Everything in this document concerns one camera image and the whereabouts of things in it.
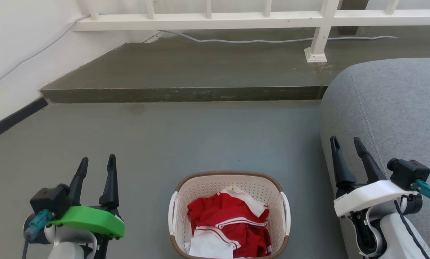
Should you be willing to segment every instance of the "blue cable connector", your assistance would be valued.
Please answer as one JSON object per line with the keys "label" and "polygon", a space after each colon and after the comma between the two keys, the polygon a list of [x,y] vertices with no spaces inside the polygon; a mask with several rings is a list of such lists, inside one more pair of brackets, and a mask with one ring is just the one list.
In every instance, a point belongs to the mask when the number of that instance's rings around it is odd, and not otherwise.
{"label": "blue cable connector", "polygon": [[412,189],[430,199],[430,185],[422,180],[416,180]]}
{"label": "blue cable connector", "polygon": [[41,210],[28,224],[28,228],[24,231],[24,238],[27,241],[33,241],[50,220],[52,220],[52,214],[49,210]]}

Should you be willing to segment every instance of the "sofa cushion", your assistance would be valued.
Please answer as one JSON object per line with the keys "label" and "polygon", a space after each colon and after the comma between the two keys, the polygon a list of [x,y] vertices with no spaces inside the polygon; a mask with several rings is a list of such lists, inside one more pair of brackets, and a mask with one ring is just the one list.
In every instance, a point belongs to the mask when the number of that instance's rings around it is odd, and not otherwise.
{"label": "sofa cushion", "polygon": [[[383,170],[391,158],[415,159],[430,168],[430,59],[390,59],[350,66],[331,83],[320,106],[322,147],[334,192],[330,137],[337,136],[358,182],[366,182],[353,144],[358,136]],[[430,200],[407,216],[430,247]],[[341,220],[350,259],[358,258],[354,230]]]}

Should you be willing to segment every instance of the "railing post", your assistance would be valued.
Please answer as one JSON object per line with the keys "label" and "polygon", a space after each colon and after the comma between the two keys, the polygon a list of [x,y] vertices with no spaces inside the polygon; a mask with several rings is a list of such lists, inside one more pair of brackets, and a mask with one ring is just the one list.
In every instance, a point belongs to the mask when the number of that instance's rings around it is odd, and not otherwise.
{"label": "railing post", "polygon": [[399,0],[390,0],[388,3],[388,7],[385,9],[385,13],[388,15],[392,15],[394,13],[394,10],[396,10],[396,7],[399,4]]}
{"label": "railing post", "polygon": [[154,20],[154,5],[153,0],[146,0],[146,9],[148,10],[148,19]]}
{"label": "railing post", "polygon": [[94,0],[85,0],[85,5],[87,5],[87,9],[89,10],[92,20],[98,20],[98,9],[93,1]]}
{"label": "railing post", "polygon": [[269,18],[271,16],[271,5],[273,4],[273,0],[266,0],[265,5],[265,17]]}
{"label": "railing post", "polygon": [[308,62],[327,62],[324,49],[332,28],[332,20],[338,8],[340,0],[324,0],[321,8],[322,24],[314,31],[311,47],[306,48],[304,53]]}
{"label": "railing post", "polygon": [[212,19],[212,0],[207,0],[205,4],[207,5],[207,19]]}

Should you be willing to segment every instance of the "white railing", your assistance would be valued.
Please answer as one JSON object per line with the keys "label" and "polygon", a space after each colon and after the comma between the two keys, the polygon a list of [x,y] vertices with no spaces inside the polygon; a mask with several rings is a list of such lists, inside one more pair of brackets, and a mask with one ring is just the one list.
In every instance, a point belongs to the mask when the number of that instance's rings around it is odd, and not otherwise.
{"label": "white railing", "polygon": [[385,10],[337,10],[340,0],[324,0],[320,11],[272,12],[273,0],[265,0],[264,12],[155,13],[153,0],[146,0],[147,14],[98,14],[95,0],[85,0],[91,17],[79,21],[75,31],[187,30],[229,28],[315,27],[311,47],[305,49],[308,62],[327,62],[324,48],[332,26],[430,25],[430,10],[396,10],[399,0],[388,0]]}

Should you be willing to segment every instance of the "laundry basket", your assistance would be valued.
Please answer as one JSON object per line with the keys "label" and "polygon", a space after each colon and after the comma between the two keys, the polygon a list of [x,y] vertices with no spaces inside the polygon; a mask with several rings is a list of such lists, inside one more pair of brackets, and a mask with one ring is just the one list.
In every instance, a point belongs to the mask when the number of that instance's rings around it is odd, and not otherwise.
{"label": "laundry basket", "polygon": [[255,200],[268,205],[269,221],[266,227],[271,237],[271,255],[262,259],[277,258],[286,249],[290,232],[290,207],[281,186],[271,176],[243,171],[215,171],[192,174],[177,186],[169,204],[170,240],[175,250],[188,259],[200,257],[186,253],[185,243],[192,238],[191,223],[187,216],[188,205],[200,197],[211,197],[227,187],[238,187]]}

